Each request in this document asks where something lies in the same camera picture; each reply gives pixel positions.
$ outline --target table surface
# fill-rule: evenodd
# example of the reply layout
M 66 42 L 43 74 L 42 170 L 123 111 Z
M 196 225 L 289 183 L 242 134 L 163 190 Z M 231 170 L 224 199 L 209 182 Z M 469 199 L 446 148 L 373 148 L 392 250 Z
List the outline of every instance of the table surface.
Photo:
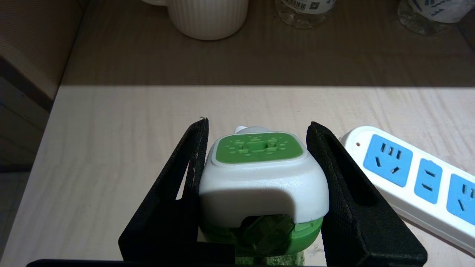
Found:
M 395 9 L 393 1 L 366 2 L 373 11 Z M 241 124 L 303 140 L 311 121 L 337 137 L 373 125 L 475 172 L 475 91 L 464 87 L 475 84 L 475 61 L 457 29 L 422 38 L 394 18 L 372 16 L 382 28 L 393 27 L 397 38 L 391 37 L 371 21 L 344 20 L 341 13 L 353 6 L 341 1 L 334 15 L 339 20 L 298 31 L 273 17 L 271 1 L 251 3 L 244 28 L 219 42 L 182 36 L 166 10 L 140 1 L 91 3 L 0 266 L 40 258 L 120 260 L 120 234 L 200 117 L 209 119 L 210 145 Z M 259 13 L 264 20 L 256 19 Z M 322 31 L 341 23 L 356 33 L 332 35 L 333 48 L 325 39 L 317 42 Z M 365 27 L 390 39 L 371 39 Z M 289 35 L 292 42 L 284 38 Z M 429 253 L 426 266 L 474 264 L 469 254 L 408 226 Z M 320 237 L 305 255 L 306 265 L 325 265 Z

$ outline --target power strip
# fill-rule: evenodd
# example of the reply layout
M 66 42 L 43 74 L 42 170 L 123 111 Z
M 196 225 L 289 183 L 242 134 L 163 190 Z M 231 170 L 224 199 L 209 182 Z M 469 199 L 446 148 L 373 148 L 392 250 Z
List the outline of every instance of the power strip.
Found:
M 402 217 L 475 255 L 475 178 L 375 127 L 342 144 Z

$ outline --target plastic water bottle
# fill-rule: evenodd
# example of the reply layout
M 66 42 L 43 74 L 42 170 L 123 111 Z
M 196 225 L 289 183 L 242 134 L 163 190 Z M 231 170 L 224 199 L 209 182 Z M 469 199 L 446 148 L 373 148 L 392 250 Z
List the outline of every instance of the plastic water bottle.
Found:
M 401 0 L 398 16 L 409 30 L 430 36 L 461 20 L 475 0 Z
M 275 0 L 275 9 L 288 25 L 311 29 L 325 22 L 336 0 Z

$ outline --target white plastic housing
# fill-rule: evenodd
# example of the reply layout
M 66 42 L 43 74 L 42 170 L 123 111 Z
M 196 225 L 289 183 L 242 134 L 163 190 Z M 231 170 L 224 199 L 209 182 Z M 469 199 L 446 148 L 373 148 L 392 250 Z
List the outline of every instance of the white plastic housing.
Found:
M 251 128 L 241 133 L 254 133 L 256 129 Z M 213 144 L 199 184 L 202 213 L 207 220 L 216 226 L 237 228 L 248 216 L 288 214 L 298 224 L 328 212 L 328 184 L 322 168 L 297 136 L 286 134 L 298 141 L 302 155 L 228 164 L 216 160 L 218 143 L 224 137 Z
M 413 157 L 406 186 L 400 187 L 364 168 L 363 162 L 366 151 L 374 134 L 412 151 Z M 451 174 L 456 174 L 468 181 L 474 182 L 475 178 L 471 174 L 383 130 L 371 126 L 361 126 L 352 130 L 342 138 L 341 142 L 369 180 L 400 216 L 407 218 L 475 255 L 475 226 L 447 211 L 447 198 Z M 436 204 L 432 204 L 414 193 L 421 158 L 430 160 L 442 168 L 439 196 Z

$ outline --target floor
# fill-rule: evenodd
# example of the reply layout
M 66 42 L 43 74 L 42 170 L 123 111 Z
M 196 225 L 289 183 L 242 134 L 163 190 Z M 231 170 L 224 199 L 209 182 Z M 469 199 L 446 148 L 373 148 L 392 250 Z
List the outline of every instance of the floor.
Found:
M 29 172 L 0 173 L 0 260 L 17 215 Z

